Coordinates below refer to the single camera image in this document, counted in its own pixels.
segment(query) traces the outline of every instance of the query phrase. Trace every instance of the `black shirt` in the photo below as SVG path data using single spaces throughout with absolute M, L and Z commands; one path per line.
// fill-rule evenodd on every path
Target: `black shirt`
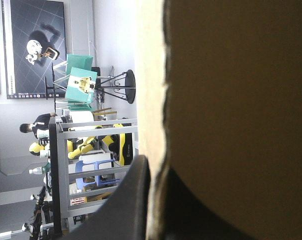
M 36 120 L 34 121 L 33 124 L 36 124 L 36 123 L 44 123 L 44 124 L 36 124 L 36 126 L 33 126 L 32 127 L 32 131 L 34 133 L 34 136 L 36 138 L 37 137 L 37 130 L 40 129 L 40 130 L 48 130 L 49 129 L 49 121 L 50 121 L 50 118 L 51 118 L 51 114 L 50 113 L 47 113 L 47 114 L 42 114 L 40 116 L 38 116 L 36 118 Z

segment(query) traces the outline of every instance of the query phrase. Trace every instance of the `water bottle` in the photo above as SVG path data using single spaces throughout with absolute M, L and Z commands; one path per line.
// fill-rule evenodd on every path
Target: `water bottle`
M 36 168 L 29 169 L 29 174 L 37 174 L 37 175 L 45 174 L 50 170 L 50 167 L 51 167 L 50 163 L 48 162 L 45 166 L 38 166 Z
M 43 169 L 42 166 L 38 166 L 36 168 L 33 168 L 33 169 L 29 169 L 29 174 L 37 174 L 37 175 L 40 175 L 40 174 L 44 174 L 45 171 Z

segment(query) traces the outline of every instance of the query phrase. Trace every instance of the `television screen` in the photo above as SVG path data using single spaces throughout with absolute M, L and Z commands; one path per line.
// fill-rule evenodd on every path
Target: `television screen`
M 2 0 L 8 99 L 45 98 L 53 86 L 52 64 L 66 60 L 63 2 Z M 55 73 L 55 79 L 62 77 Z M 56 97 L 65 93 L 58 89 Z M 53 90 L 48 90 L 53 98 Z

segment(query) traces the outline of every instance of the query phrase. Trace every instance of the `teal box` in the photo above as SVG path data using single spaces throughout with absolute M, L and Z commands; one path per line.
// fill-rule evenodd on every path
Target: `teal box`
M 80 88 L 79 83 L 81 82 L 82 78 L 91 78 L 90 84 L 95 85 L 97 73 L 95 71 L 88 71 L 72 67 L 67 83 L 65 98 L 71 101 L 90 104 L 93 101 L 94 89 L 90 88 L 88 89 L 88 92 L 85 92 L 82 88 Z
M 78 68 L 84 70 L 91 70 L 93 56 L 89 55 L 75 55 L 75 54 L 67 54 L 66 55 L 66 75 L 71 73 L 71 68 Z

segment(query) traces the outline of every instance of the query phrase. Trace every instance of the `blue stool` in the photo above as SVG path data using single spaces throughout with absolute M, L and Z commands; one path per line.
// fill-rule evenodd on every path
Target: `blue stool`
M 95 161 L 95 162 L 92 162 L 92 163 L 84 163 L 82 160 L 80 160 L 75 164 L 75 172 L 76 173 L 83 172 L 83 167 L 86 166 L 86 165 L 93 165 L 94 170 L 99 170 L 99 165 L 100 164 L 112 163 L 112 162 L 114 162 L 113 159 L 103 160 L 103 161 Z M 82 177 L 77 178 L 75 180 L 77 189 L 82 190 L 87 185 L 103 186 L 103 185 L 109 185 L 109 184 L 116 184 L 116 183 L 120 182 L 120 179 L 101 180 L 99 175 L 95 176 L 94 179 L 95 179 L 94 182 L 84 182 Z

